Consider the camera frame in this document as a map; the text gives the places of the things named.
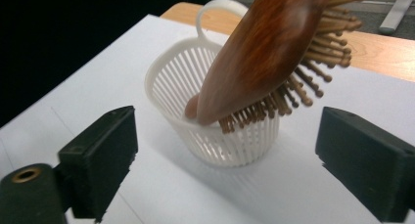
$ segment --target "basket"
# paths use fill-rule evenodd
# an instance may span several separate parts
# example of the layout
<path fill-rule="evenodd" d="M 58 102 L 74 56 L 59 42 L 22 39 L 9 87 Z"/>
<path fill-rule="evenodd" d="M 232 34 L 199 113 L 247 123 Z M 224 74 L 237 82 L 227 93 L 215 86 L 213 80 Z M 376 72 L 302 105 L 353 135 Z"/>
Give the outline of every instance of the basket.
<path fill-rule="evenodd" d="M 223 134 L 218 123 L 201 126 L 184 115 L 187 101 L 199 93 L 222 47 L 209 41 L 202 31 L 202 14 L 210 9 L 224 9 L 241 17 L 247 11 L 234 0 L 213 0 L 204 5 L 196 19 L 198 37 L 174 44 L 153 62 L 146 76 L 146 94 L 194 155 L 219 166 L 246 165 L 264 155 L 274 144 L 278 116 Z"/>

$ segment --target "white tabletop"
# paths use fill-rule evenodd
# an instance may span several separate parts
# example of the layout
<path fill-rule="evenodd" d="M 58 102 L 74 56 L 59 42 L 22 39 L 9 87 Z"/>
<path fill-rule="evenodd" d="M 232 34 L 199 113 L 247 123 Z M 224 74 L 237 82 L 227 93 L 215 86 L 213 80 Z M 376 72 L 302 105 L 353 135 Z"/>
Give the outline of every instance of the white tabletop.
<path fill-rule="evenodd" d="M 227 36 L 208 32 L 223 43 Z M 281 119 L 273 148 L 245 167 L 194 157 L 144 92 L 151 63 L 189 25 L 147 16 L 88 64 L 0 129 L 0 177 L 57 152 L 105 112 L 136 109 L 139 153 L 103 223 L 367 223 L 379 221 L 314 153 L 324 106 L 356 113 L 415 145 L 415 83 L 336 67 L 325 96 Z M 91 223 L 73 220 L 69 223 Z M 406 223 L 414 223 L 411 213 Z"/>

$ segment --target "table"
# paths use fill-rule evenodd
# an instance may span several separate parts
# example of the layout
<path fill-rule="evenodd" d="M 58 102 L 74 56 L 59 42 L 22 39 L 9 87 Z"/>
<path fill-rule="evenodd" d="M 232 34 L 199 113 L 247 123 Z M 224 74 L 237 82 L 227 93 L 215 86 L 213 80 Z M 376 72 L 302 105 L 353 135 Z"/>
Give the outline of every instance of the table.
<path fill-rule="evenodd" d="M 201 5 L 178 3 L 168 9 L 162 18 L 186 24 L 195 24 Z M 206 12 L 203 27 L 230 34 L 240 18 L 225 11 Z M 345 33 L 352 50 L 351 65 L 378 73 L 415 81 L 415 41 L 364 32 Z"/>
<path fill-rule="evenodd" d="M 103 223 L 378 224 L 315 154 L 321 110 L 354 112 L 415 145 L 415 84 L 361 68 L 333 68 L 333 76 L 343 77 L 330 83 L 334 94 L 281 118 L 277 142 L 265 157 L 239 168 L 213 167 L 187 150 L 144 90 L 154 60 L 196 35 L 193 26 L 154 16 L 135 24 L 0 129 L 0 177 L 37 162 L 57 165 L 56 153 L 73 137 L 103 113 L 131 105 L 139 152 Z M 220 43 L 227 39 L 207 35 Z M 91 223 L 67 215 L 70 224 Z M 414 219 L 412 214 L 407 223 Z"/>

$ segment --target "wood grain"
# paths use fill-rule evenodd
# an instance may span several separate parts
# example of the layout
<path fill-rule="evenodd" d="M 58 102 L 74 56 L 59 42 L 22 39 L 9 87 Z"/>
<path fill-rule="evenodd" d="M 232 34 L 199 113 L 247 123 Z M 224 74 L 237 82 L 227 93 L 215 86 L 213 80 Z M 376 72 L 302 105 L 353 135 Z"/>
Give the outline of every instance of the wood grain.
<path fill-rule="evenodd" d="M 196 14 L 201 7 L 178 3 L 162 14 L 161 18 L 195 25 Z M 226 11 L 211 10 L 205 13 L 202 26 L 231 34 L 240 20 Z M 344 38 L 352 50 L 353 67 L 415 82 L 415 41 L 357 31 L 345 33 Z"/>

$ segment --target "wooden hairbrush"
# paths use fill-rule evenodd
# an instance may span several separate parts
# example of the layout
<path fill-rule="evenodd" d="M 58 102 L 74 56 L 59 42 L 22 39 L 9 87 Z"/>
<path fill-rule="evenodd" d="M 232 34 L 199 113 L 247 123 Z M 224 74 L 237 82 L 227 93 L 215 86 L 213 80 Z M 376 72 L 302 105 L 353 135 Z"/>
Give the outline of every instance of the wooden hairbrush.
<path fill-rule="evenodd" d="M 311 106 L 303 83 L 323 92 L 308 69 L 326 82 L 332 77 L 314 63 L 348 67 L 351 50 L 341 39 L 361 21 L 339 5 L 360 0 L 255 0 L 213 61 L 201 91 L 185 115 L 201 125 L 219 121 L 223 133 L 235 125 L 290 114 L 300 101 Z"/>

